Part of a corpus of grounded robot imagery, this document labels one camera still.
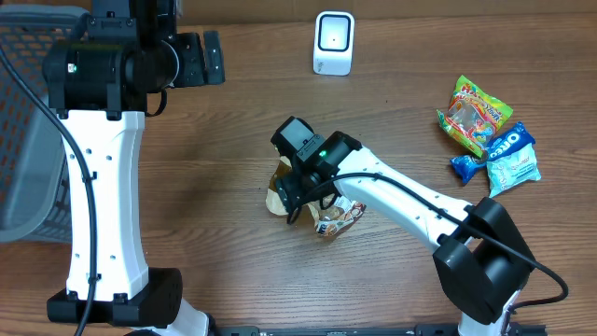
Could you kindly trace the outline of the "beige cookie bag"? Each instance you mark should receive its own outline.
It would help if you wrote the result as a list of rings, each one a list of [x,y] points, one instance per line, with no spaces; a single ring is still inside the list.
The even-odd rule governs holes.
[[[282,156],[275,173],[272,175],[266,197],[266,207],[278,217],[288,215],[285,202],[289,200],[276,183],[283,177],[290,177],[292,173],[290,160]],[[363,203],[350,201],[344,196],[328,195],[322,201],[307,203],[301,207],[297,221],[313,224],[316,233],[323,237],[332,238],[341,234],[355,224],[365,213]]]

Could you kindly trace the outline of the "blue Oreo pack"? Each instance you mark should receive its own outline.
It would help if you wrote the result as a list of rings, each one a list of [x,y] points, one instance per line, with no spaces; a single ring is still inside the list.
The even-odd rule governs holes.
[[[529,144],[534,145],[535,139],[519,121],[511,129],[492,139],[480,159],[463,155],[450,159],[451,166],[462,182],[467,184],[478,171],[486,167],[488,161],[514,154]]]

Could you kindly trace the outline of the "green Haribo candy bag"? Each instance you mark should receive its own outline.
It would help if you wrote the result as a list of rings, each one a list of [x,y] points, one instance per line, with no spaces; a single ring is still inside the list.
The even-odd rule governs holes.
[[[448,109],[437,110],[439,127],[478,158],[512,114],[509,105],[465,76],[457,79]]]

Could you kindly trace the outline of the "light teal snack bar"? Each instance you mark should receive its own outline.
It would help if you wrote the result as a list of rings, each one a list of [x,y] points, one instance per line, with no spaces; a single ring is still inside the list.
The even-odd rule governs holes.
[[[489,161],[487,172],[490,182],[490,198],[523,182],[541,179],[532,144],[527,144],[511,155]]]

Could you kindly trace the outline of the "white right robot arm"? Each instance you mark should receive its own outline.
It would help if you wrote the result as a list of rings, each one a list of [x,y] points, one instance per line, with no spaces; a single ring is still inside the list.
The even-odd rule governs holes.
[[[444,294],[462,313],[451,334],[523,334],[511,317],[535,258],[500,203],[483,198],[471,204],[433,191],[348,134],[324,137],[303,119],[286,120],[271,143],[291,165],[274,184],[290,221],[326,196],[361,203],[430,250]]]

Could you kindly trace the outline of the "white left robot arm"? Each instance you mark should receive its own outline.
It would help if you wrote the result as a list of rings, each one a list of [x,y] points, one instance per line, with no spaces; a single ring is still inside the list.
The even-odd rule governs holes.
[[[215,333],[214,319],[183,296],[175,268],[146,263],[139,157],[147,98],[225,79],[218,33],[179,33],[177,1],[96,1],[42,65],[62,133],[70,188],[72,253],[49,320],[132,335]]]

